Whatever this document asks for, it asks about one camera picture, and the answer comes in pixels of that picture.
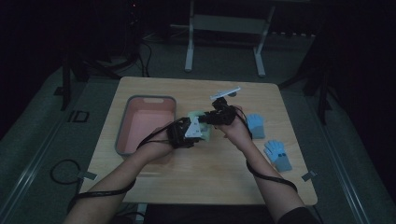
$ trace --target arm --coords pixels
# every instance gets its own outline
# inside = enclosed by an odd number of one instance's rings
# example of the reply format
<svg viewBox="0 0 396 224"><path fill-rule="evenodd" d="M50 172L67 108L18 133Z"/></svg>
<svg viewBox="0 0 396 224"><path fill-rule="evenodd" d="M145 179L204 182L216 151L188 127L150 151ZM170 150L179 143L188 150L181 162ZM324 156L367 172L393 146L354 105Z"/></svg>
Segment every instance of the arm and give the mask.
<svg viewBox="0 0 396 224"><path fill-rule="evenodd" d="M166 132L155 135L152 140L162 139L167 139ZM168 144L147 143L89 191L123 189L136 179L146 164L169 154L172 150L172 147ZM67 215L64 223L108 223L116 214L124 197L125 194L120 194L80 199Z"/></svg>
<svg viewBox="0 0 396 224"><path fill-rule="evenodd" d="M236 118L231 125L220 125L218 128L244 154L247 162L257 173L282 178L253 144L241 119ZM304 207L303 201L292 187L256 176L254 178L275 222L289 211Z"/></svg>

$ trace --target black sleeve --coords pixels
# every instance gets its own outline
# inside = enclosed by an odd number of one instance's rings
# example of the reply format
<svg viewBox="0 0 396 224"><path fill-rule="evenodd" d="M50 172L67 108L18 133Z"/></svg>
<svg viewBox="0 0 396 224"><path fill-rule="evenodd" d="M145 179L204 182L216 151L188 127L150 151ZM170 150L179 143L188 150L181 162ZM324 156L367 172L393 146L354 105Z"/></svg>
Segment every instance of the black sleeve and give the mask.
<svg viewBox="0 0 396 224"><path fill-rule="evenodd" d="M319 222L306 207L298 207L281 217L277 224L319 224Z"/></svg>

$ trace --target person's left arm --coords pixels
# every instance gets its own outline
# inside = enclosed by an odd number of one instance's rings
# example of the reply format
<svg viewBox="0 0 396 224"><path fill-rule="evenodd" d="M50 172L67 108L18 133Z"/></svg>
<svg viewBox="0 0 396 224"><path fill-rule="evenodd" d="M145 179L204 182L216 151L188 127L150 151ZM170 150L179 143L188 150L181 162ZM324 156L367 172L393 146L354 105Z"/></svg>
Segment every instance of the person's left arm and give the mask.
<svg viewBox="0 0 396 224"><path fill-rule="evenodd" d="M166 132L158 135L156 138L167 139ZM172 147L168 144L149 142L129 156L89 191L124 189L136 179L146 164L169 154L172 150ZM124 197L125 193L114 196L79 199L67 215L64 223L108 223L116 214Z"/></svg>

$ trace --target person's right arm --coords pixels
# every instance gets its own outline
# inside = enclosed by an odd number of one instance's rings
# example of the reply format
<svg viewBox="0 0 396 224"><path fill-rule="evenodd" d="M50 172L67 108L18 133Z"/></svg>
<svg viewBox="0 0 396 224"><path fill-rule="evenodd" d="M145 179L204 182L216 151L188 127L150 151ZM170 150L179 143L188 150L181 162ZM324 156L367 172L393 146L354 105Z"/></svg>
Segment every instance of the person's right arm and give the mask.
<svg viewBox="0 0 396 224"><path fill-rule="evenodd" d="M248 134L243 121L235 118L231 125L220 125L226 137L244 154L250 166L261 175L282 178L282 176L264 158ZM298 193L289 185L254 177L262 198L275 222L289 211L305 207Z"/></svg>

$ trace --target person's left hand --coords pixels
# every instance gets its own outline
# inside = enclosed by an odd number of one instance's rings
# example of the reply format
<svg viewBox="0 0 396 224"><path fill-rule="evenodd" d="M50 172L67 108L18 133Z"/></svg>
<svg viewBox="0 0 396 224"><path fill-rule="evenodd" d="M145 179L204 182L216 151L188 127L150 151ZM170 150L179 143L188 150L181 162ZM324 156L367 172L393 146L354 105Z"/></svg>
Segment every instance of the person's left hand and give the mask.
<svg viewBox="0 0 396 224"><path fill-rule="evenodd" d="M167 142L168 134L166 129L160 133L155 134L148 142L139 148L136 152L141 153L146 163L162 158L173 151L172 146Z"/></svg>

